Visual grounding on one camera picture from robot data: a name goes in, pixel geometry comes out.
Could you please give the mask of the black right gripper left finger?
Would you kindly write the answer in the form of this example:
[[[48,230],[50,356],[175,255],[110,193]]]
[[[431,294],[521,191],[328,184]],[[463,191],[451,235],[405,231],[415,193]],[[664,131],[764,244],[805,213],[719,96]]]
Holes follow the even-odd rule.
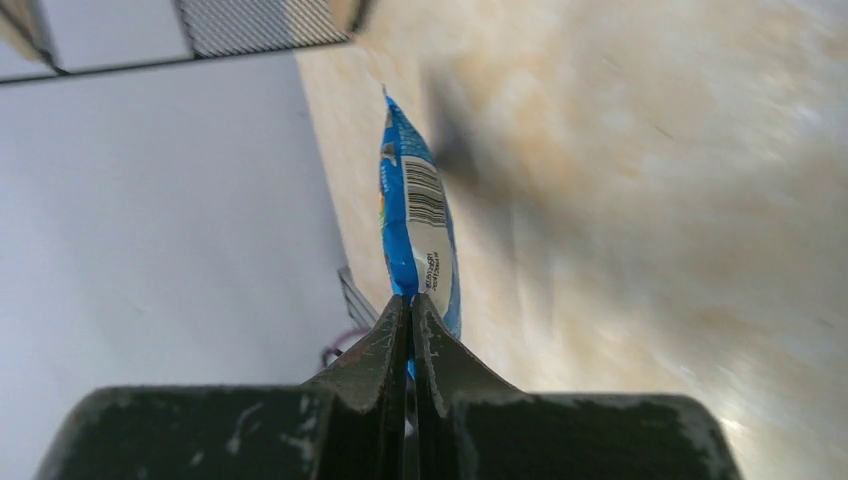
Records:
[[[39,479],[399,479],[408,302],[299,385],[113,386],[92,391]]]

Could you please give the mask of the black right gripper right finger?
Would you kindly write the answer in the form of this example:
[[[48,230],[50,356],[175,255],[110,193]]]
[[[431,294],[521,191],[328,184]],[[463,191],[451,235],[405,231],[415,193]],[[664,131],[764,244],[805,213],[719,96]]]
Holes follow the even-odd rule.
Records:
[[[410,305],[424,479],[737,479],[717,420],[682,395],[526,393]]]

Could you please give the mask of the blue candy bag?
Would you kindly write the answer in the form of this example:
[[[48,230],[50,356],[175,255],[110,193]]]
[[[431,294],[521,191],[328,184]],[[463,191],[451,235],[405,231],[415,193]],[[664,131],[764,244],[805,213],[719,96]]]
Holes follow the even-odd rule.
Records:
[[[461,337],[461,292],[452,216],[425,140],[387,93],[380,148],[379,220],[392,292],[427,295],[447,330]]]

